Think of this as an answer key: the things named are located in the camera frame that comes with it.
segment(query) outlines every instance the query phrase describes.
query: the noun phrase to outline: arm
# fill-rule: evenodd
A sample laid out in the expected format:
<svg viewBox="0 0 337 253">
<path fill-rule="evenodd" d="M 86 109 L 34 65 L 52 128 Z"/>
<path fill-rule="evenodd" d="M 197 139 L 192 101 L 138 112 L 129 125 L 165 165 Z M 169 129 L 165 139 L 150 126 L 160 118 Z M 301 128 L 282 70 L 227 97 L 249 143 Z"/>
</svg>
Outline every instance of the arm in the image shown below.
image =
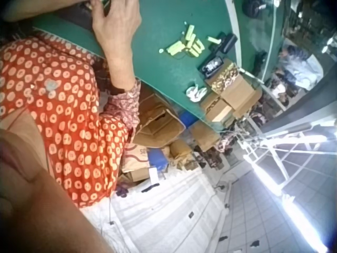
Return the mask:
<svg viewBox="0 0 337 253">
<path fill-rule="evenodd" d="M 85 0 L 12 0 L 1 13 L 1 17 L 7 22 L 15 22 L 83 1 Z"/>
<path fill-rule="evenodd" d="M 100 0 L 91 0 L 93 30 L 107 63 L 112 85 L 130 91 L 135 84 L 131 41 L 141 23 L 138 0 L 112 0 L 104 16 Z"/>
</svg>

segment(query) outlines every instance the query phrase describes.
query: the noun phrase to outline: hand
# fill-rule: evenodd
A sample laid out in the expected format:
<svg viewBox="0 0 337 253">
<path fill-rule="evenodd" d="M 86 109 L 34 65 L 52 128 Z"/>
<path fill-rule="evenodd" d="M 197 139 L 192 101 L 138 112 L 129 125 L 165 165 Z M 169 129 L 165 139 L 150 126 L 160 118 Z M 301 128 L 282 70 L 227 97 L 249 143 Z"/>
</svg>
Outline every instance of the hand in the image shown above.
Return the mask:
<svg viewBox="0 0 337 253">
<path fill-rule="evenodd" d="M 104 16 L 100 0 L 91 0 L 93 30 L 107 58 L 132 56 L 131 41 L 141 24 L 138 0 L 111 0 L 110 11 Z"/>
</svg>

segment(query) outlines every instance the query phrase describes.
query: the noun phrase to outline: skin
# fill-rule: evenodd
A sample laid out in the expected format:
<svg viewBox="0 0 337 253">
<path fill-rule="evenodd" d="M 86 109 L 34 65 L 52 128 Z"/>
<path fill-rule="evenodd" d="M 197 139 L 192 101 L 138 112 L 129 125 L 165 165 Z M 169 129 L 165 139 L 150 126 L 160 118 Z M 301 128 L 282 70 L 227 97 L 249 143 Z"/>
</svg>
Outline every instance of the skin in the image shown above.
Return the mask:
<svg viewBox="0 0 337 253">
<path fill-rule="evenodd" d="M 22 20 L 67 7 L 79 0 L 16 0 L 3 18 Z M 112 0 L 105 17 L 91 1 L 93 29 L 110 70 L 112 84 L 126 91 L 135 84 L 131 41 L 141 23 L 138 0 Z M 0 128 L 0 251 L 112 252 L 74 206 L 65 191 L 36 160 L 35 148 Z"/>
</svg>

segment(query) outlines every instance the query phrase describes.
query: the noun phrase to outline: polka dot sleeve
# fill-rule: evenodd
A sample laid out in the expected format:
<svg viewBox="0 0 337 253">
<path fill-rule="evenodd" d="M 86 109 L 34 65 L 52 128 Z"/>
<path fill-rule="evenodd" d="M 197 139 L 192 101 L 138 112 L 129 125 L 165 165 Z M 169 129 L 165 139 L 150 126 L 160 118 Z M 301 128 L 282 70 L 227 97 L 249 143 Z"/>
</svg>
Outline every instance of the polka dot sleeve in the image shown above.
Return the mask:
<svg viewBox="0 0 337 253">
<path fill-rule="evenodd" d="M 128 138 L 128 142 L 132 141 L 136 127 L 140 122 L 138 117 L 140 89 L 141 82 L 137 80 L 132 90 L 123 94 L 110 96 L 104 107 L 104 111 L 100 115 L 108 118 L 112 116 L 117 120 L 121 120 L 128 129 L 129 136 L 131 136 L 131 138 Z"/>
</svg>

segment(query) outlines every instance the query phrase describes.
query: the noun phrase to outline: black device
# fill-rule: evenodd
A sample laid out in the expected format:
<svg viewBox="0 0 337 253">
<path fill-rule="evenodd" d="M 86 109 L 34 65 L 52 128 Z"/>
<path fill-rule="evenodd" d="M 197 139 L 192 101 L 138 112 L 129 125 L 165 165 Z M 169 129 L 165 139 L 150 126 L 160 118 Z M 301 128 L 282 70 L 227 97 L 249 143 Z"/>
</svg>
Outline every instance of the black device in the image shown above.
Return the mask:
<svg viewBox="0 0 337 253">
<path fill-rule="evenodd" d="M 220 51 L 223 54 L 227 54 L 232 49 L 232 47 L 235 45 L 236 42 L 237 42 L 236 35 L 233 33 L 228 34 L 221 43 Z"/>
<path fill-rule="evenodd" d="M 223 65 L 223 60 L 220 56 L 212 54 L 207 60 L 199 67 L 199 71 L 207 78 L 211 78 L 218 69 Z"/>
</svg>

